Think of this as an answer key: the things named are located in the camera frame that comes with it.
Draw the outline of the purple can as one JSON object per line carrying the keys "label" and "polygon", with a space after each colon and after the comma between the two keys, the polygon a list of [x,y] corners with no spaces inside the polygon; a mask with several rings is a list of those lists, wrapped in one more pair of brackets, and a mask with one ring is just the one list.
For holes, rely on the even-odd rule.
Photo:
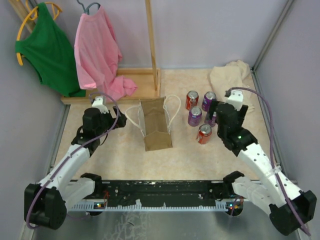
{"label": "purple can", "polygon": [[212,117],[209,117],[209,112],[207,112],[206,117],[204,119],[204,123],[210,125],[212,128],[216,125],[212,124]]}
{"label": "purple can", "polygon": [[198,106],[194,106],[189,110],[188,124],[192,127],[196,127],[200,124],[202,118],[202,110]]}
{"label": "purple can", "polygon": [[213,91],[208,91],[204,94],[201,108],[203,111],[207,112],[210,108],[212,101],[217,99],[216,94]]}

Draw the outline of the red can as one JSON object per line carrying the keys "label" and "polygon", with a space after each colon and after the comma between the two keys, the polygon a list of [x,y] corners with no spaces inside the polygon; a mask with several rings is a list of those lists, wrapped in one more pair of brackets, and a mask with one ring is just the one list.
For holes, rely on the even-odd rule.
{"label": "red can", "polygon": [[202,124],[198,129],[197,141],[199,144],[207,144],[212,135],[212,127],[209,124]]}
{"label": "red can", "polygon": [[187,110],[190,110],[193,107],[196,107],[198,105],[199,100],[199,94],[195,90],[190,90],[186,94],[186,100],[185,100],[185,108]]}

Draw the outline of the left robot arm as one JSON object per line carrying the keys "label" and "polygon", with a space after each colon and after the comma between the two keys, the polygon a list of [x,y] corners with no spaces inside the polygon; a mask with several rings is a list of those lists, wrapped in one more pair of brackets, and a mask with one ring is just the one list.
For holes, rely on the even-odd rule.
{"label": "left robot arm", "polygon": [[90,107],[84,111],[82,126],[77,130],[64,158],[38,183],[30,183],[24,190],[24,220],[31,230],[37,227],[58,229],[71,208],[83,198],[101,197],[104,186],[100,176],[86,173],[70,183],[80,167],[101,145],[100,139],[109,132],[123,128],[127,118],[115,105],[115,117],[106,106]]}

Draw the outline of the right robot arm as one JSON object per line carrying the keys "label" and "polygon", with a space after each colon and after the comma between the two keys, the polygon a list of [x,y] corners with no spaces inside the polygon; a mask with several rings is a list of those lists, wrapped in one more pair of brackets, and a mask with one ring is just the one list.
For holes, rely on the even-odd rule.
{"label": "right robot arm", "polygon": [[223,192],[229,198],[237,195],[264,211],[273,226],[284,236],[302,228],[313,219],[317,197],[303,191],[288,179],[268,158],[254,135],[242,124],[248,106],[236,109],[227,102],[214,101],[209,113],[216,113],[217,135],[224,146],[258,176],[254,183],[243,173],[234,171],[223,180]]}

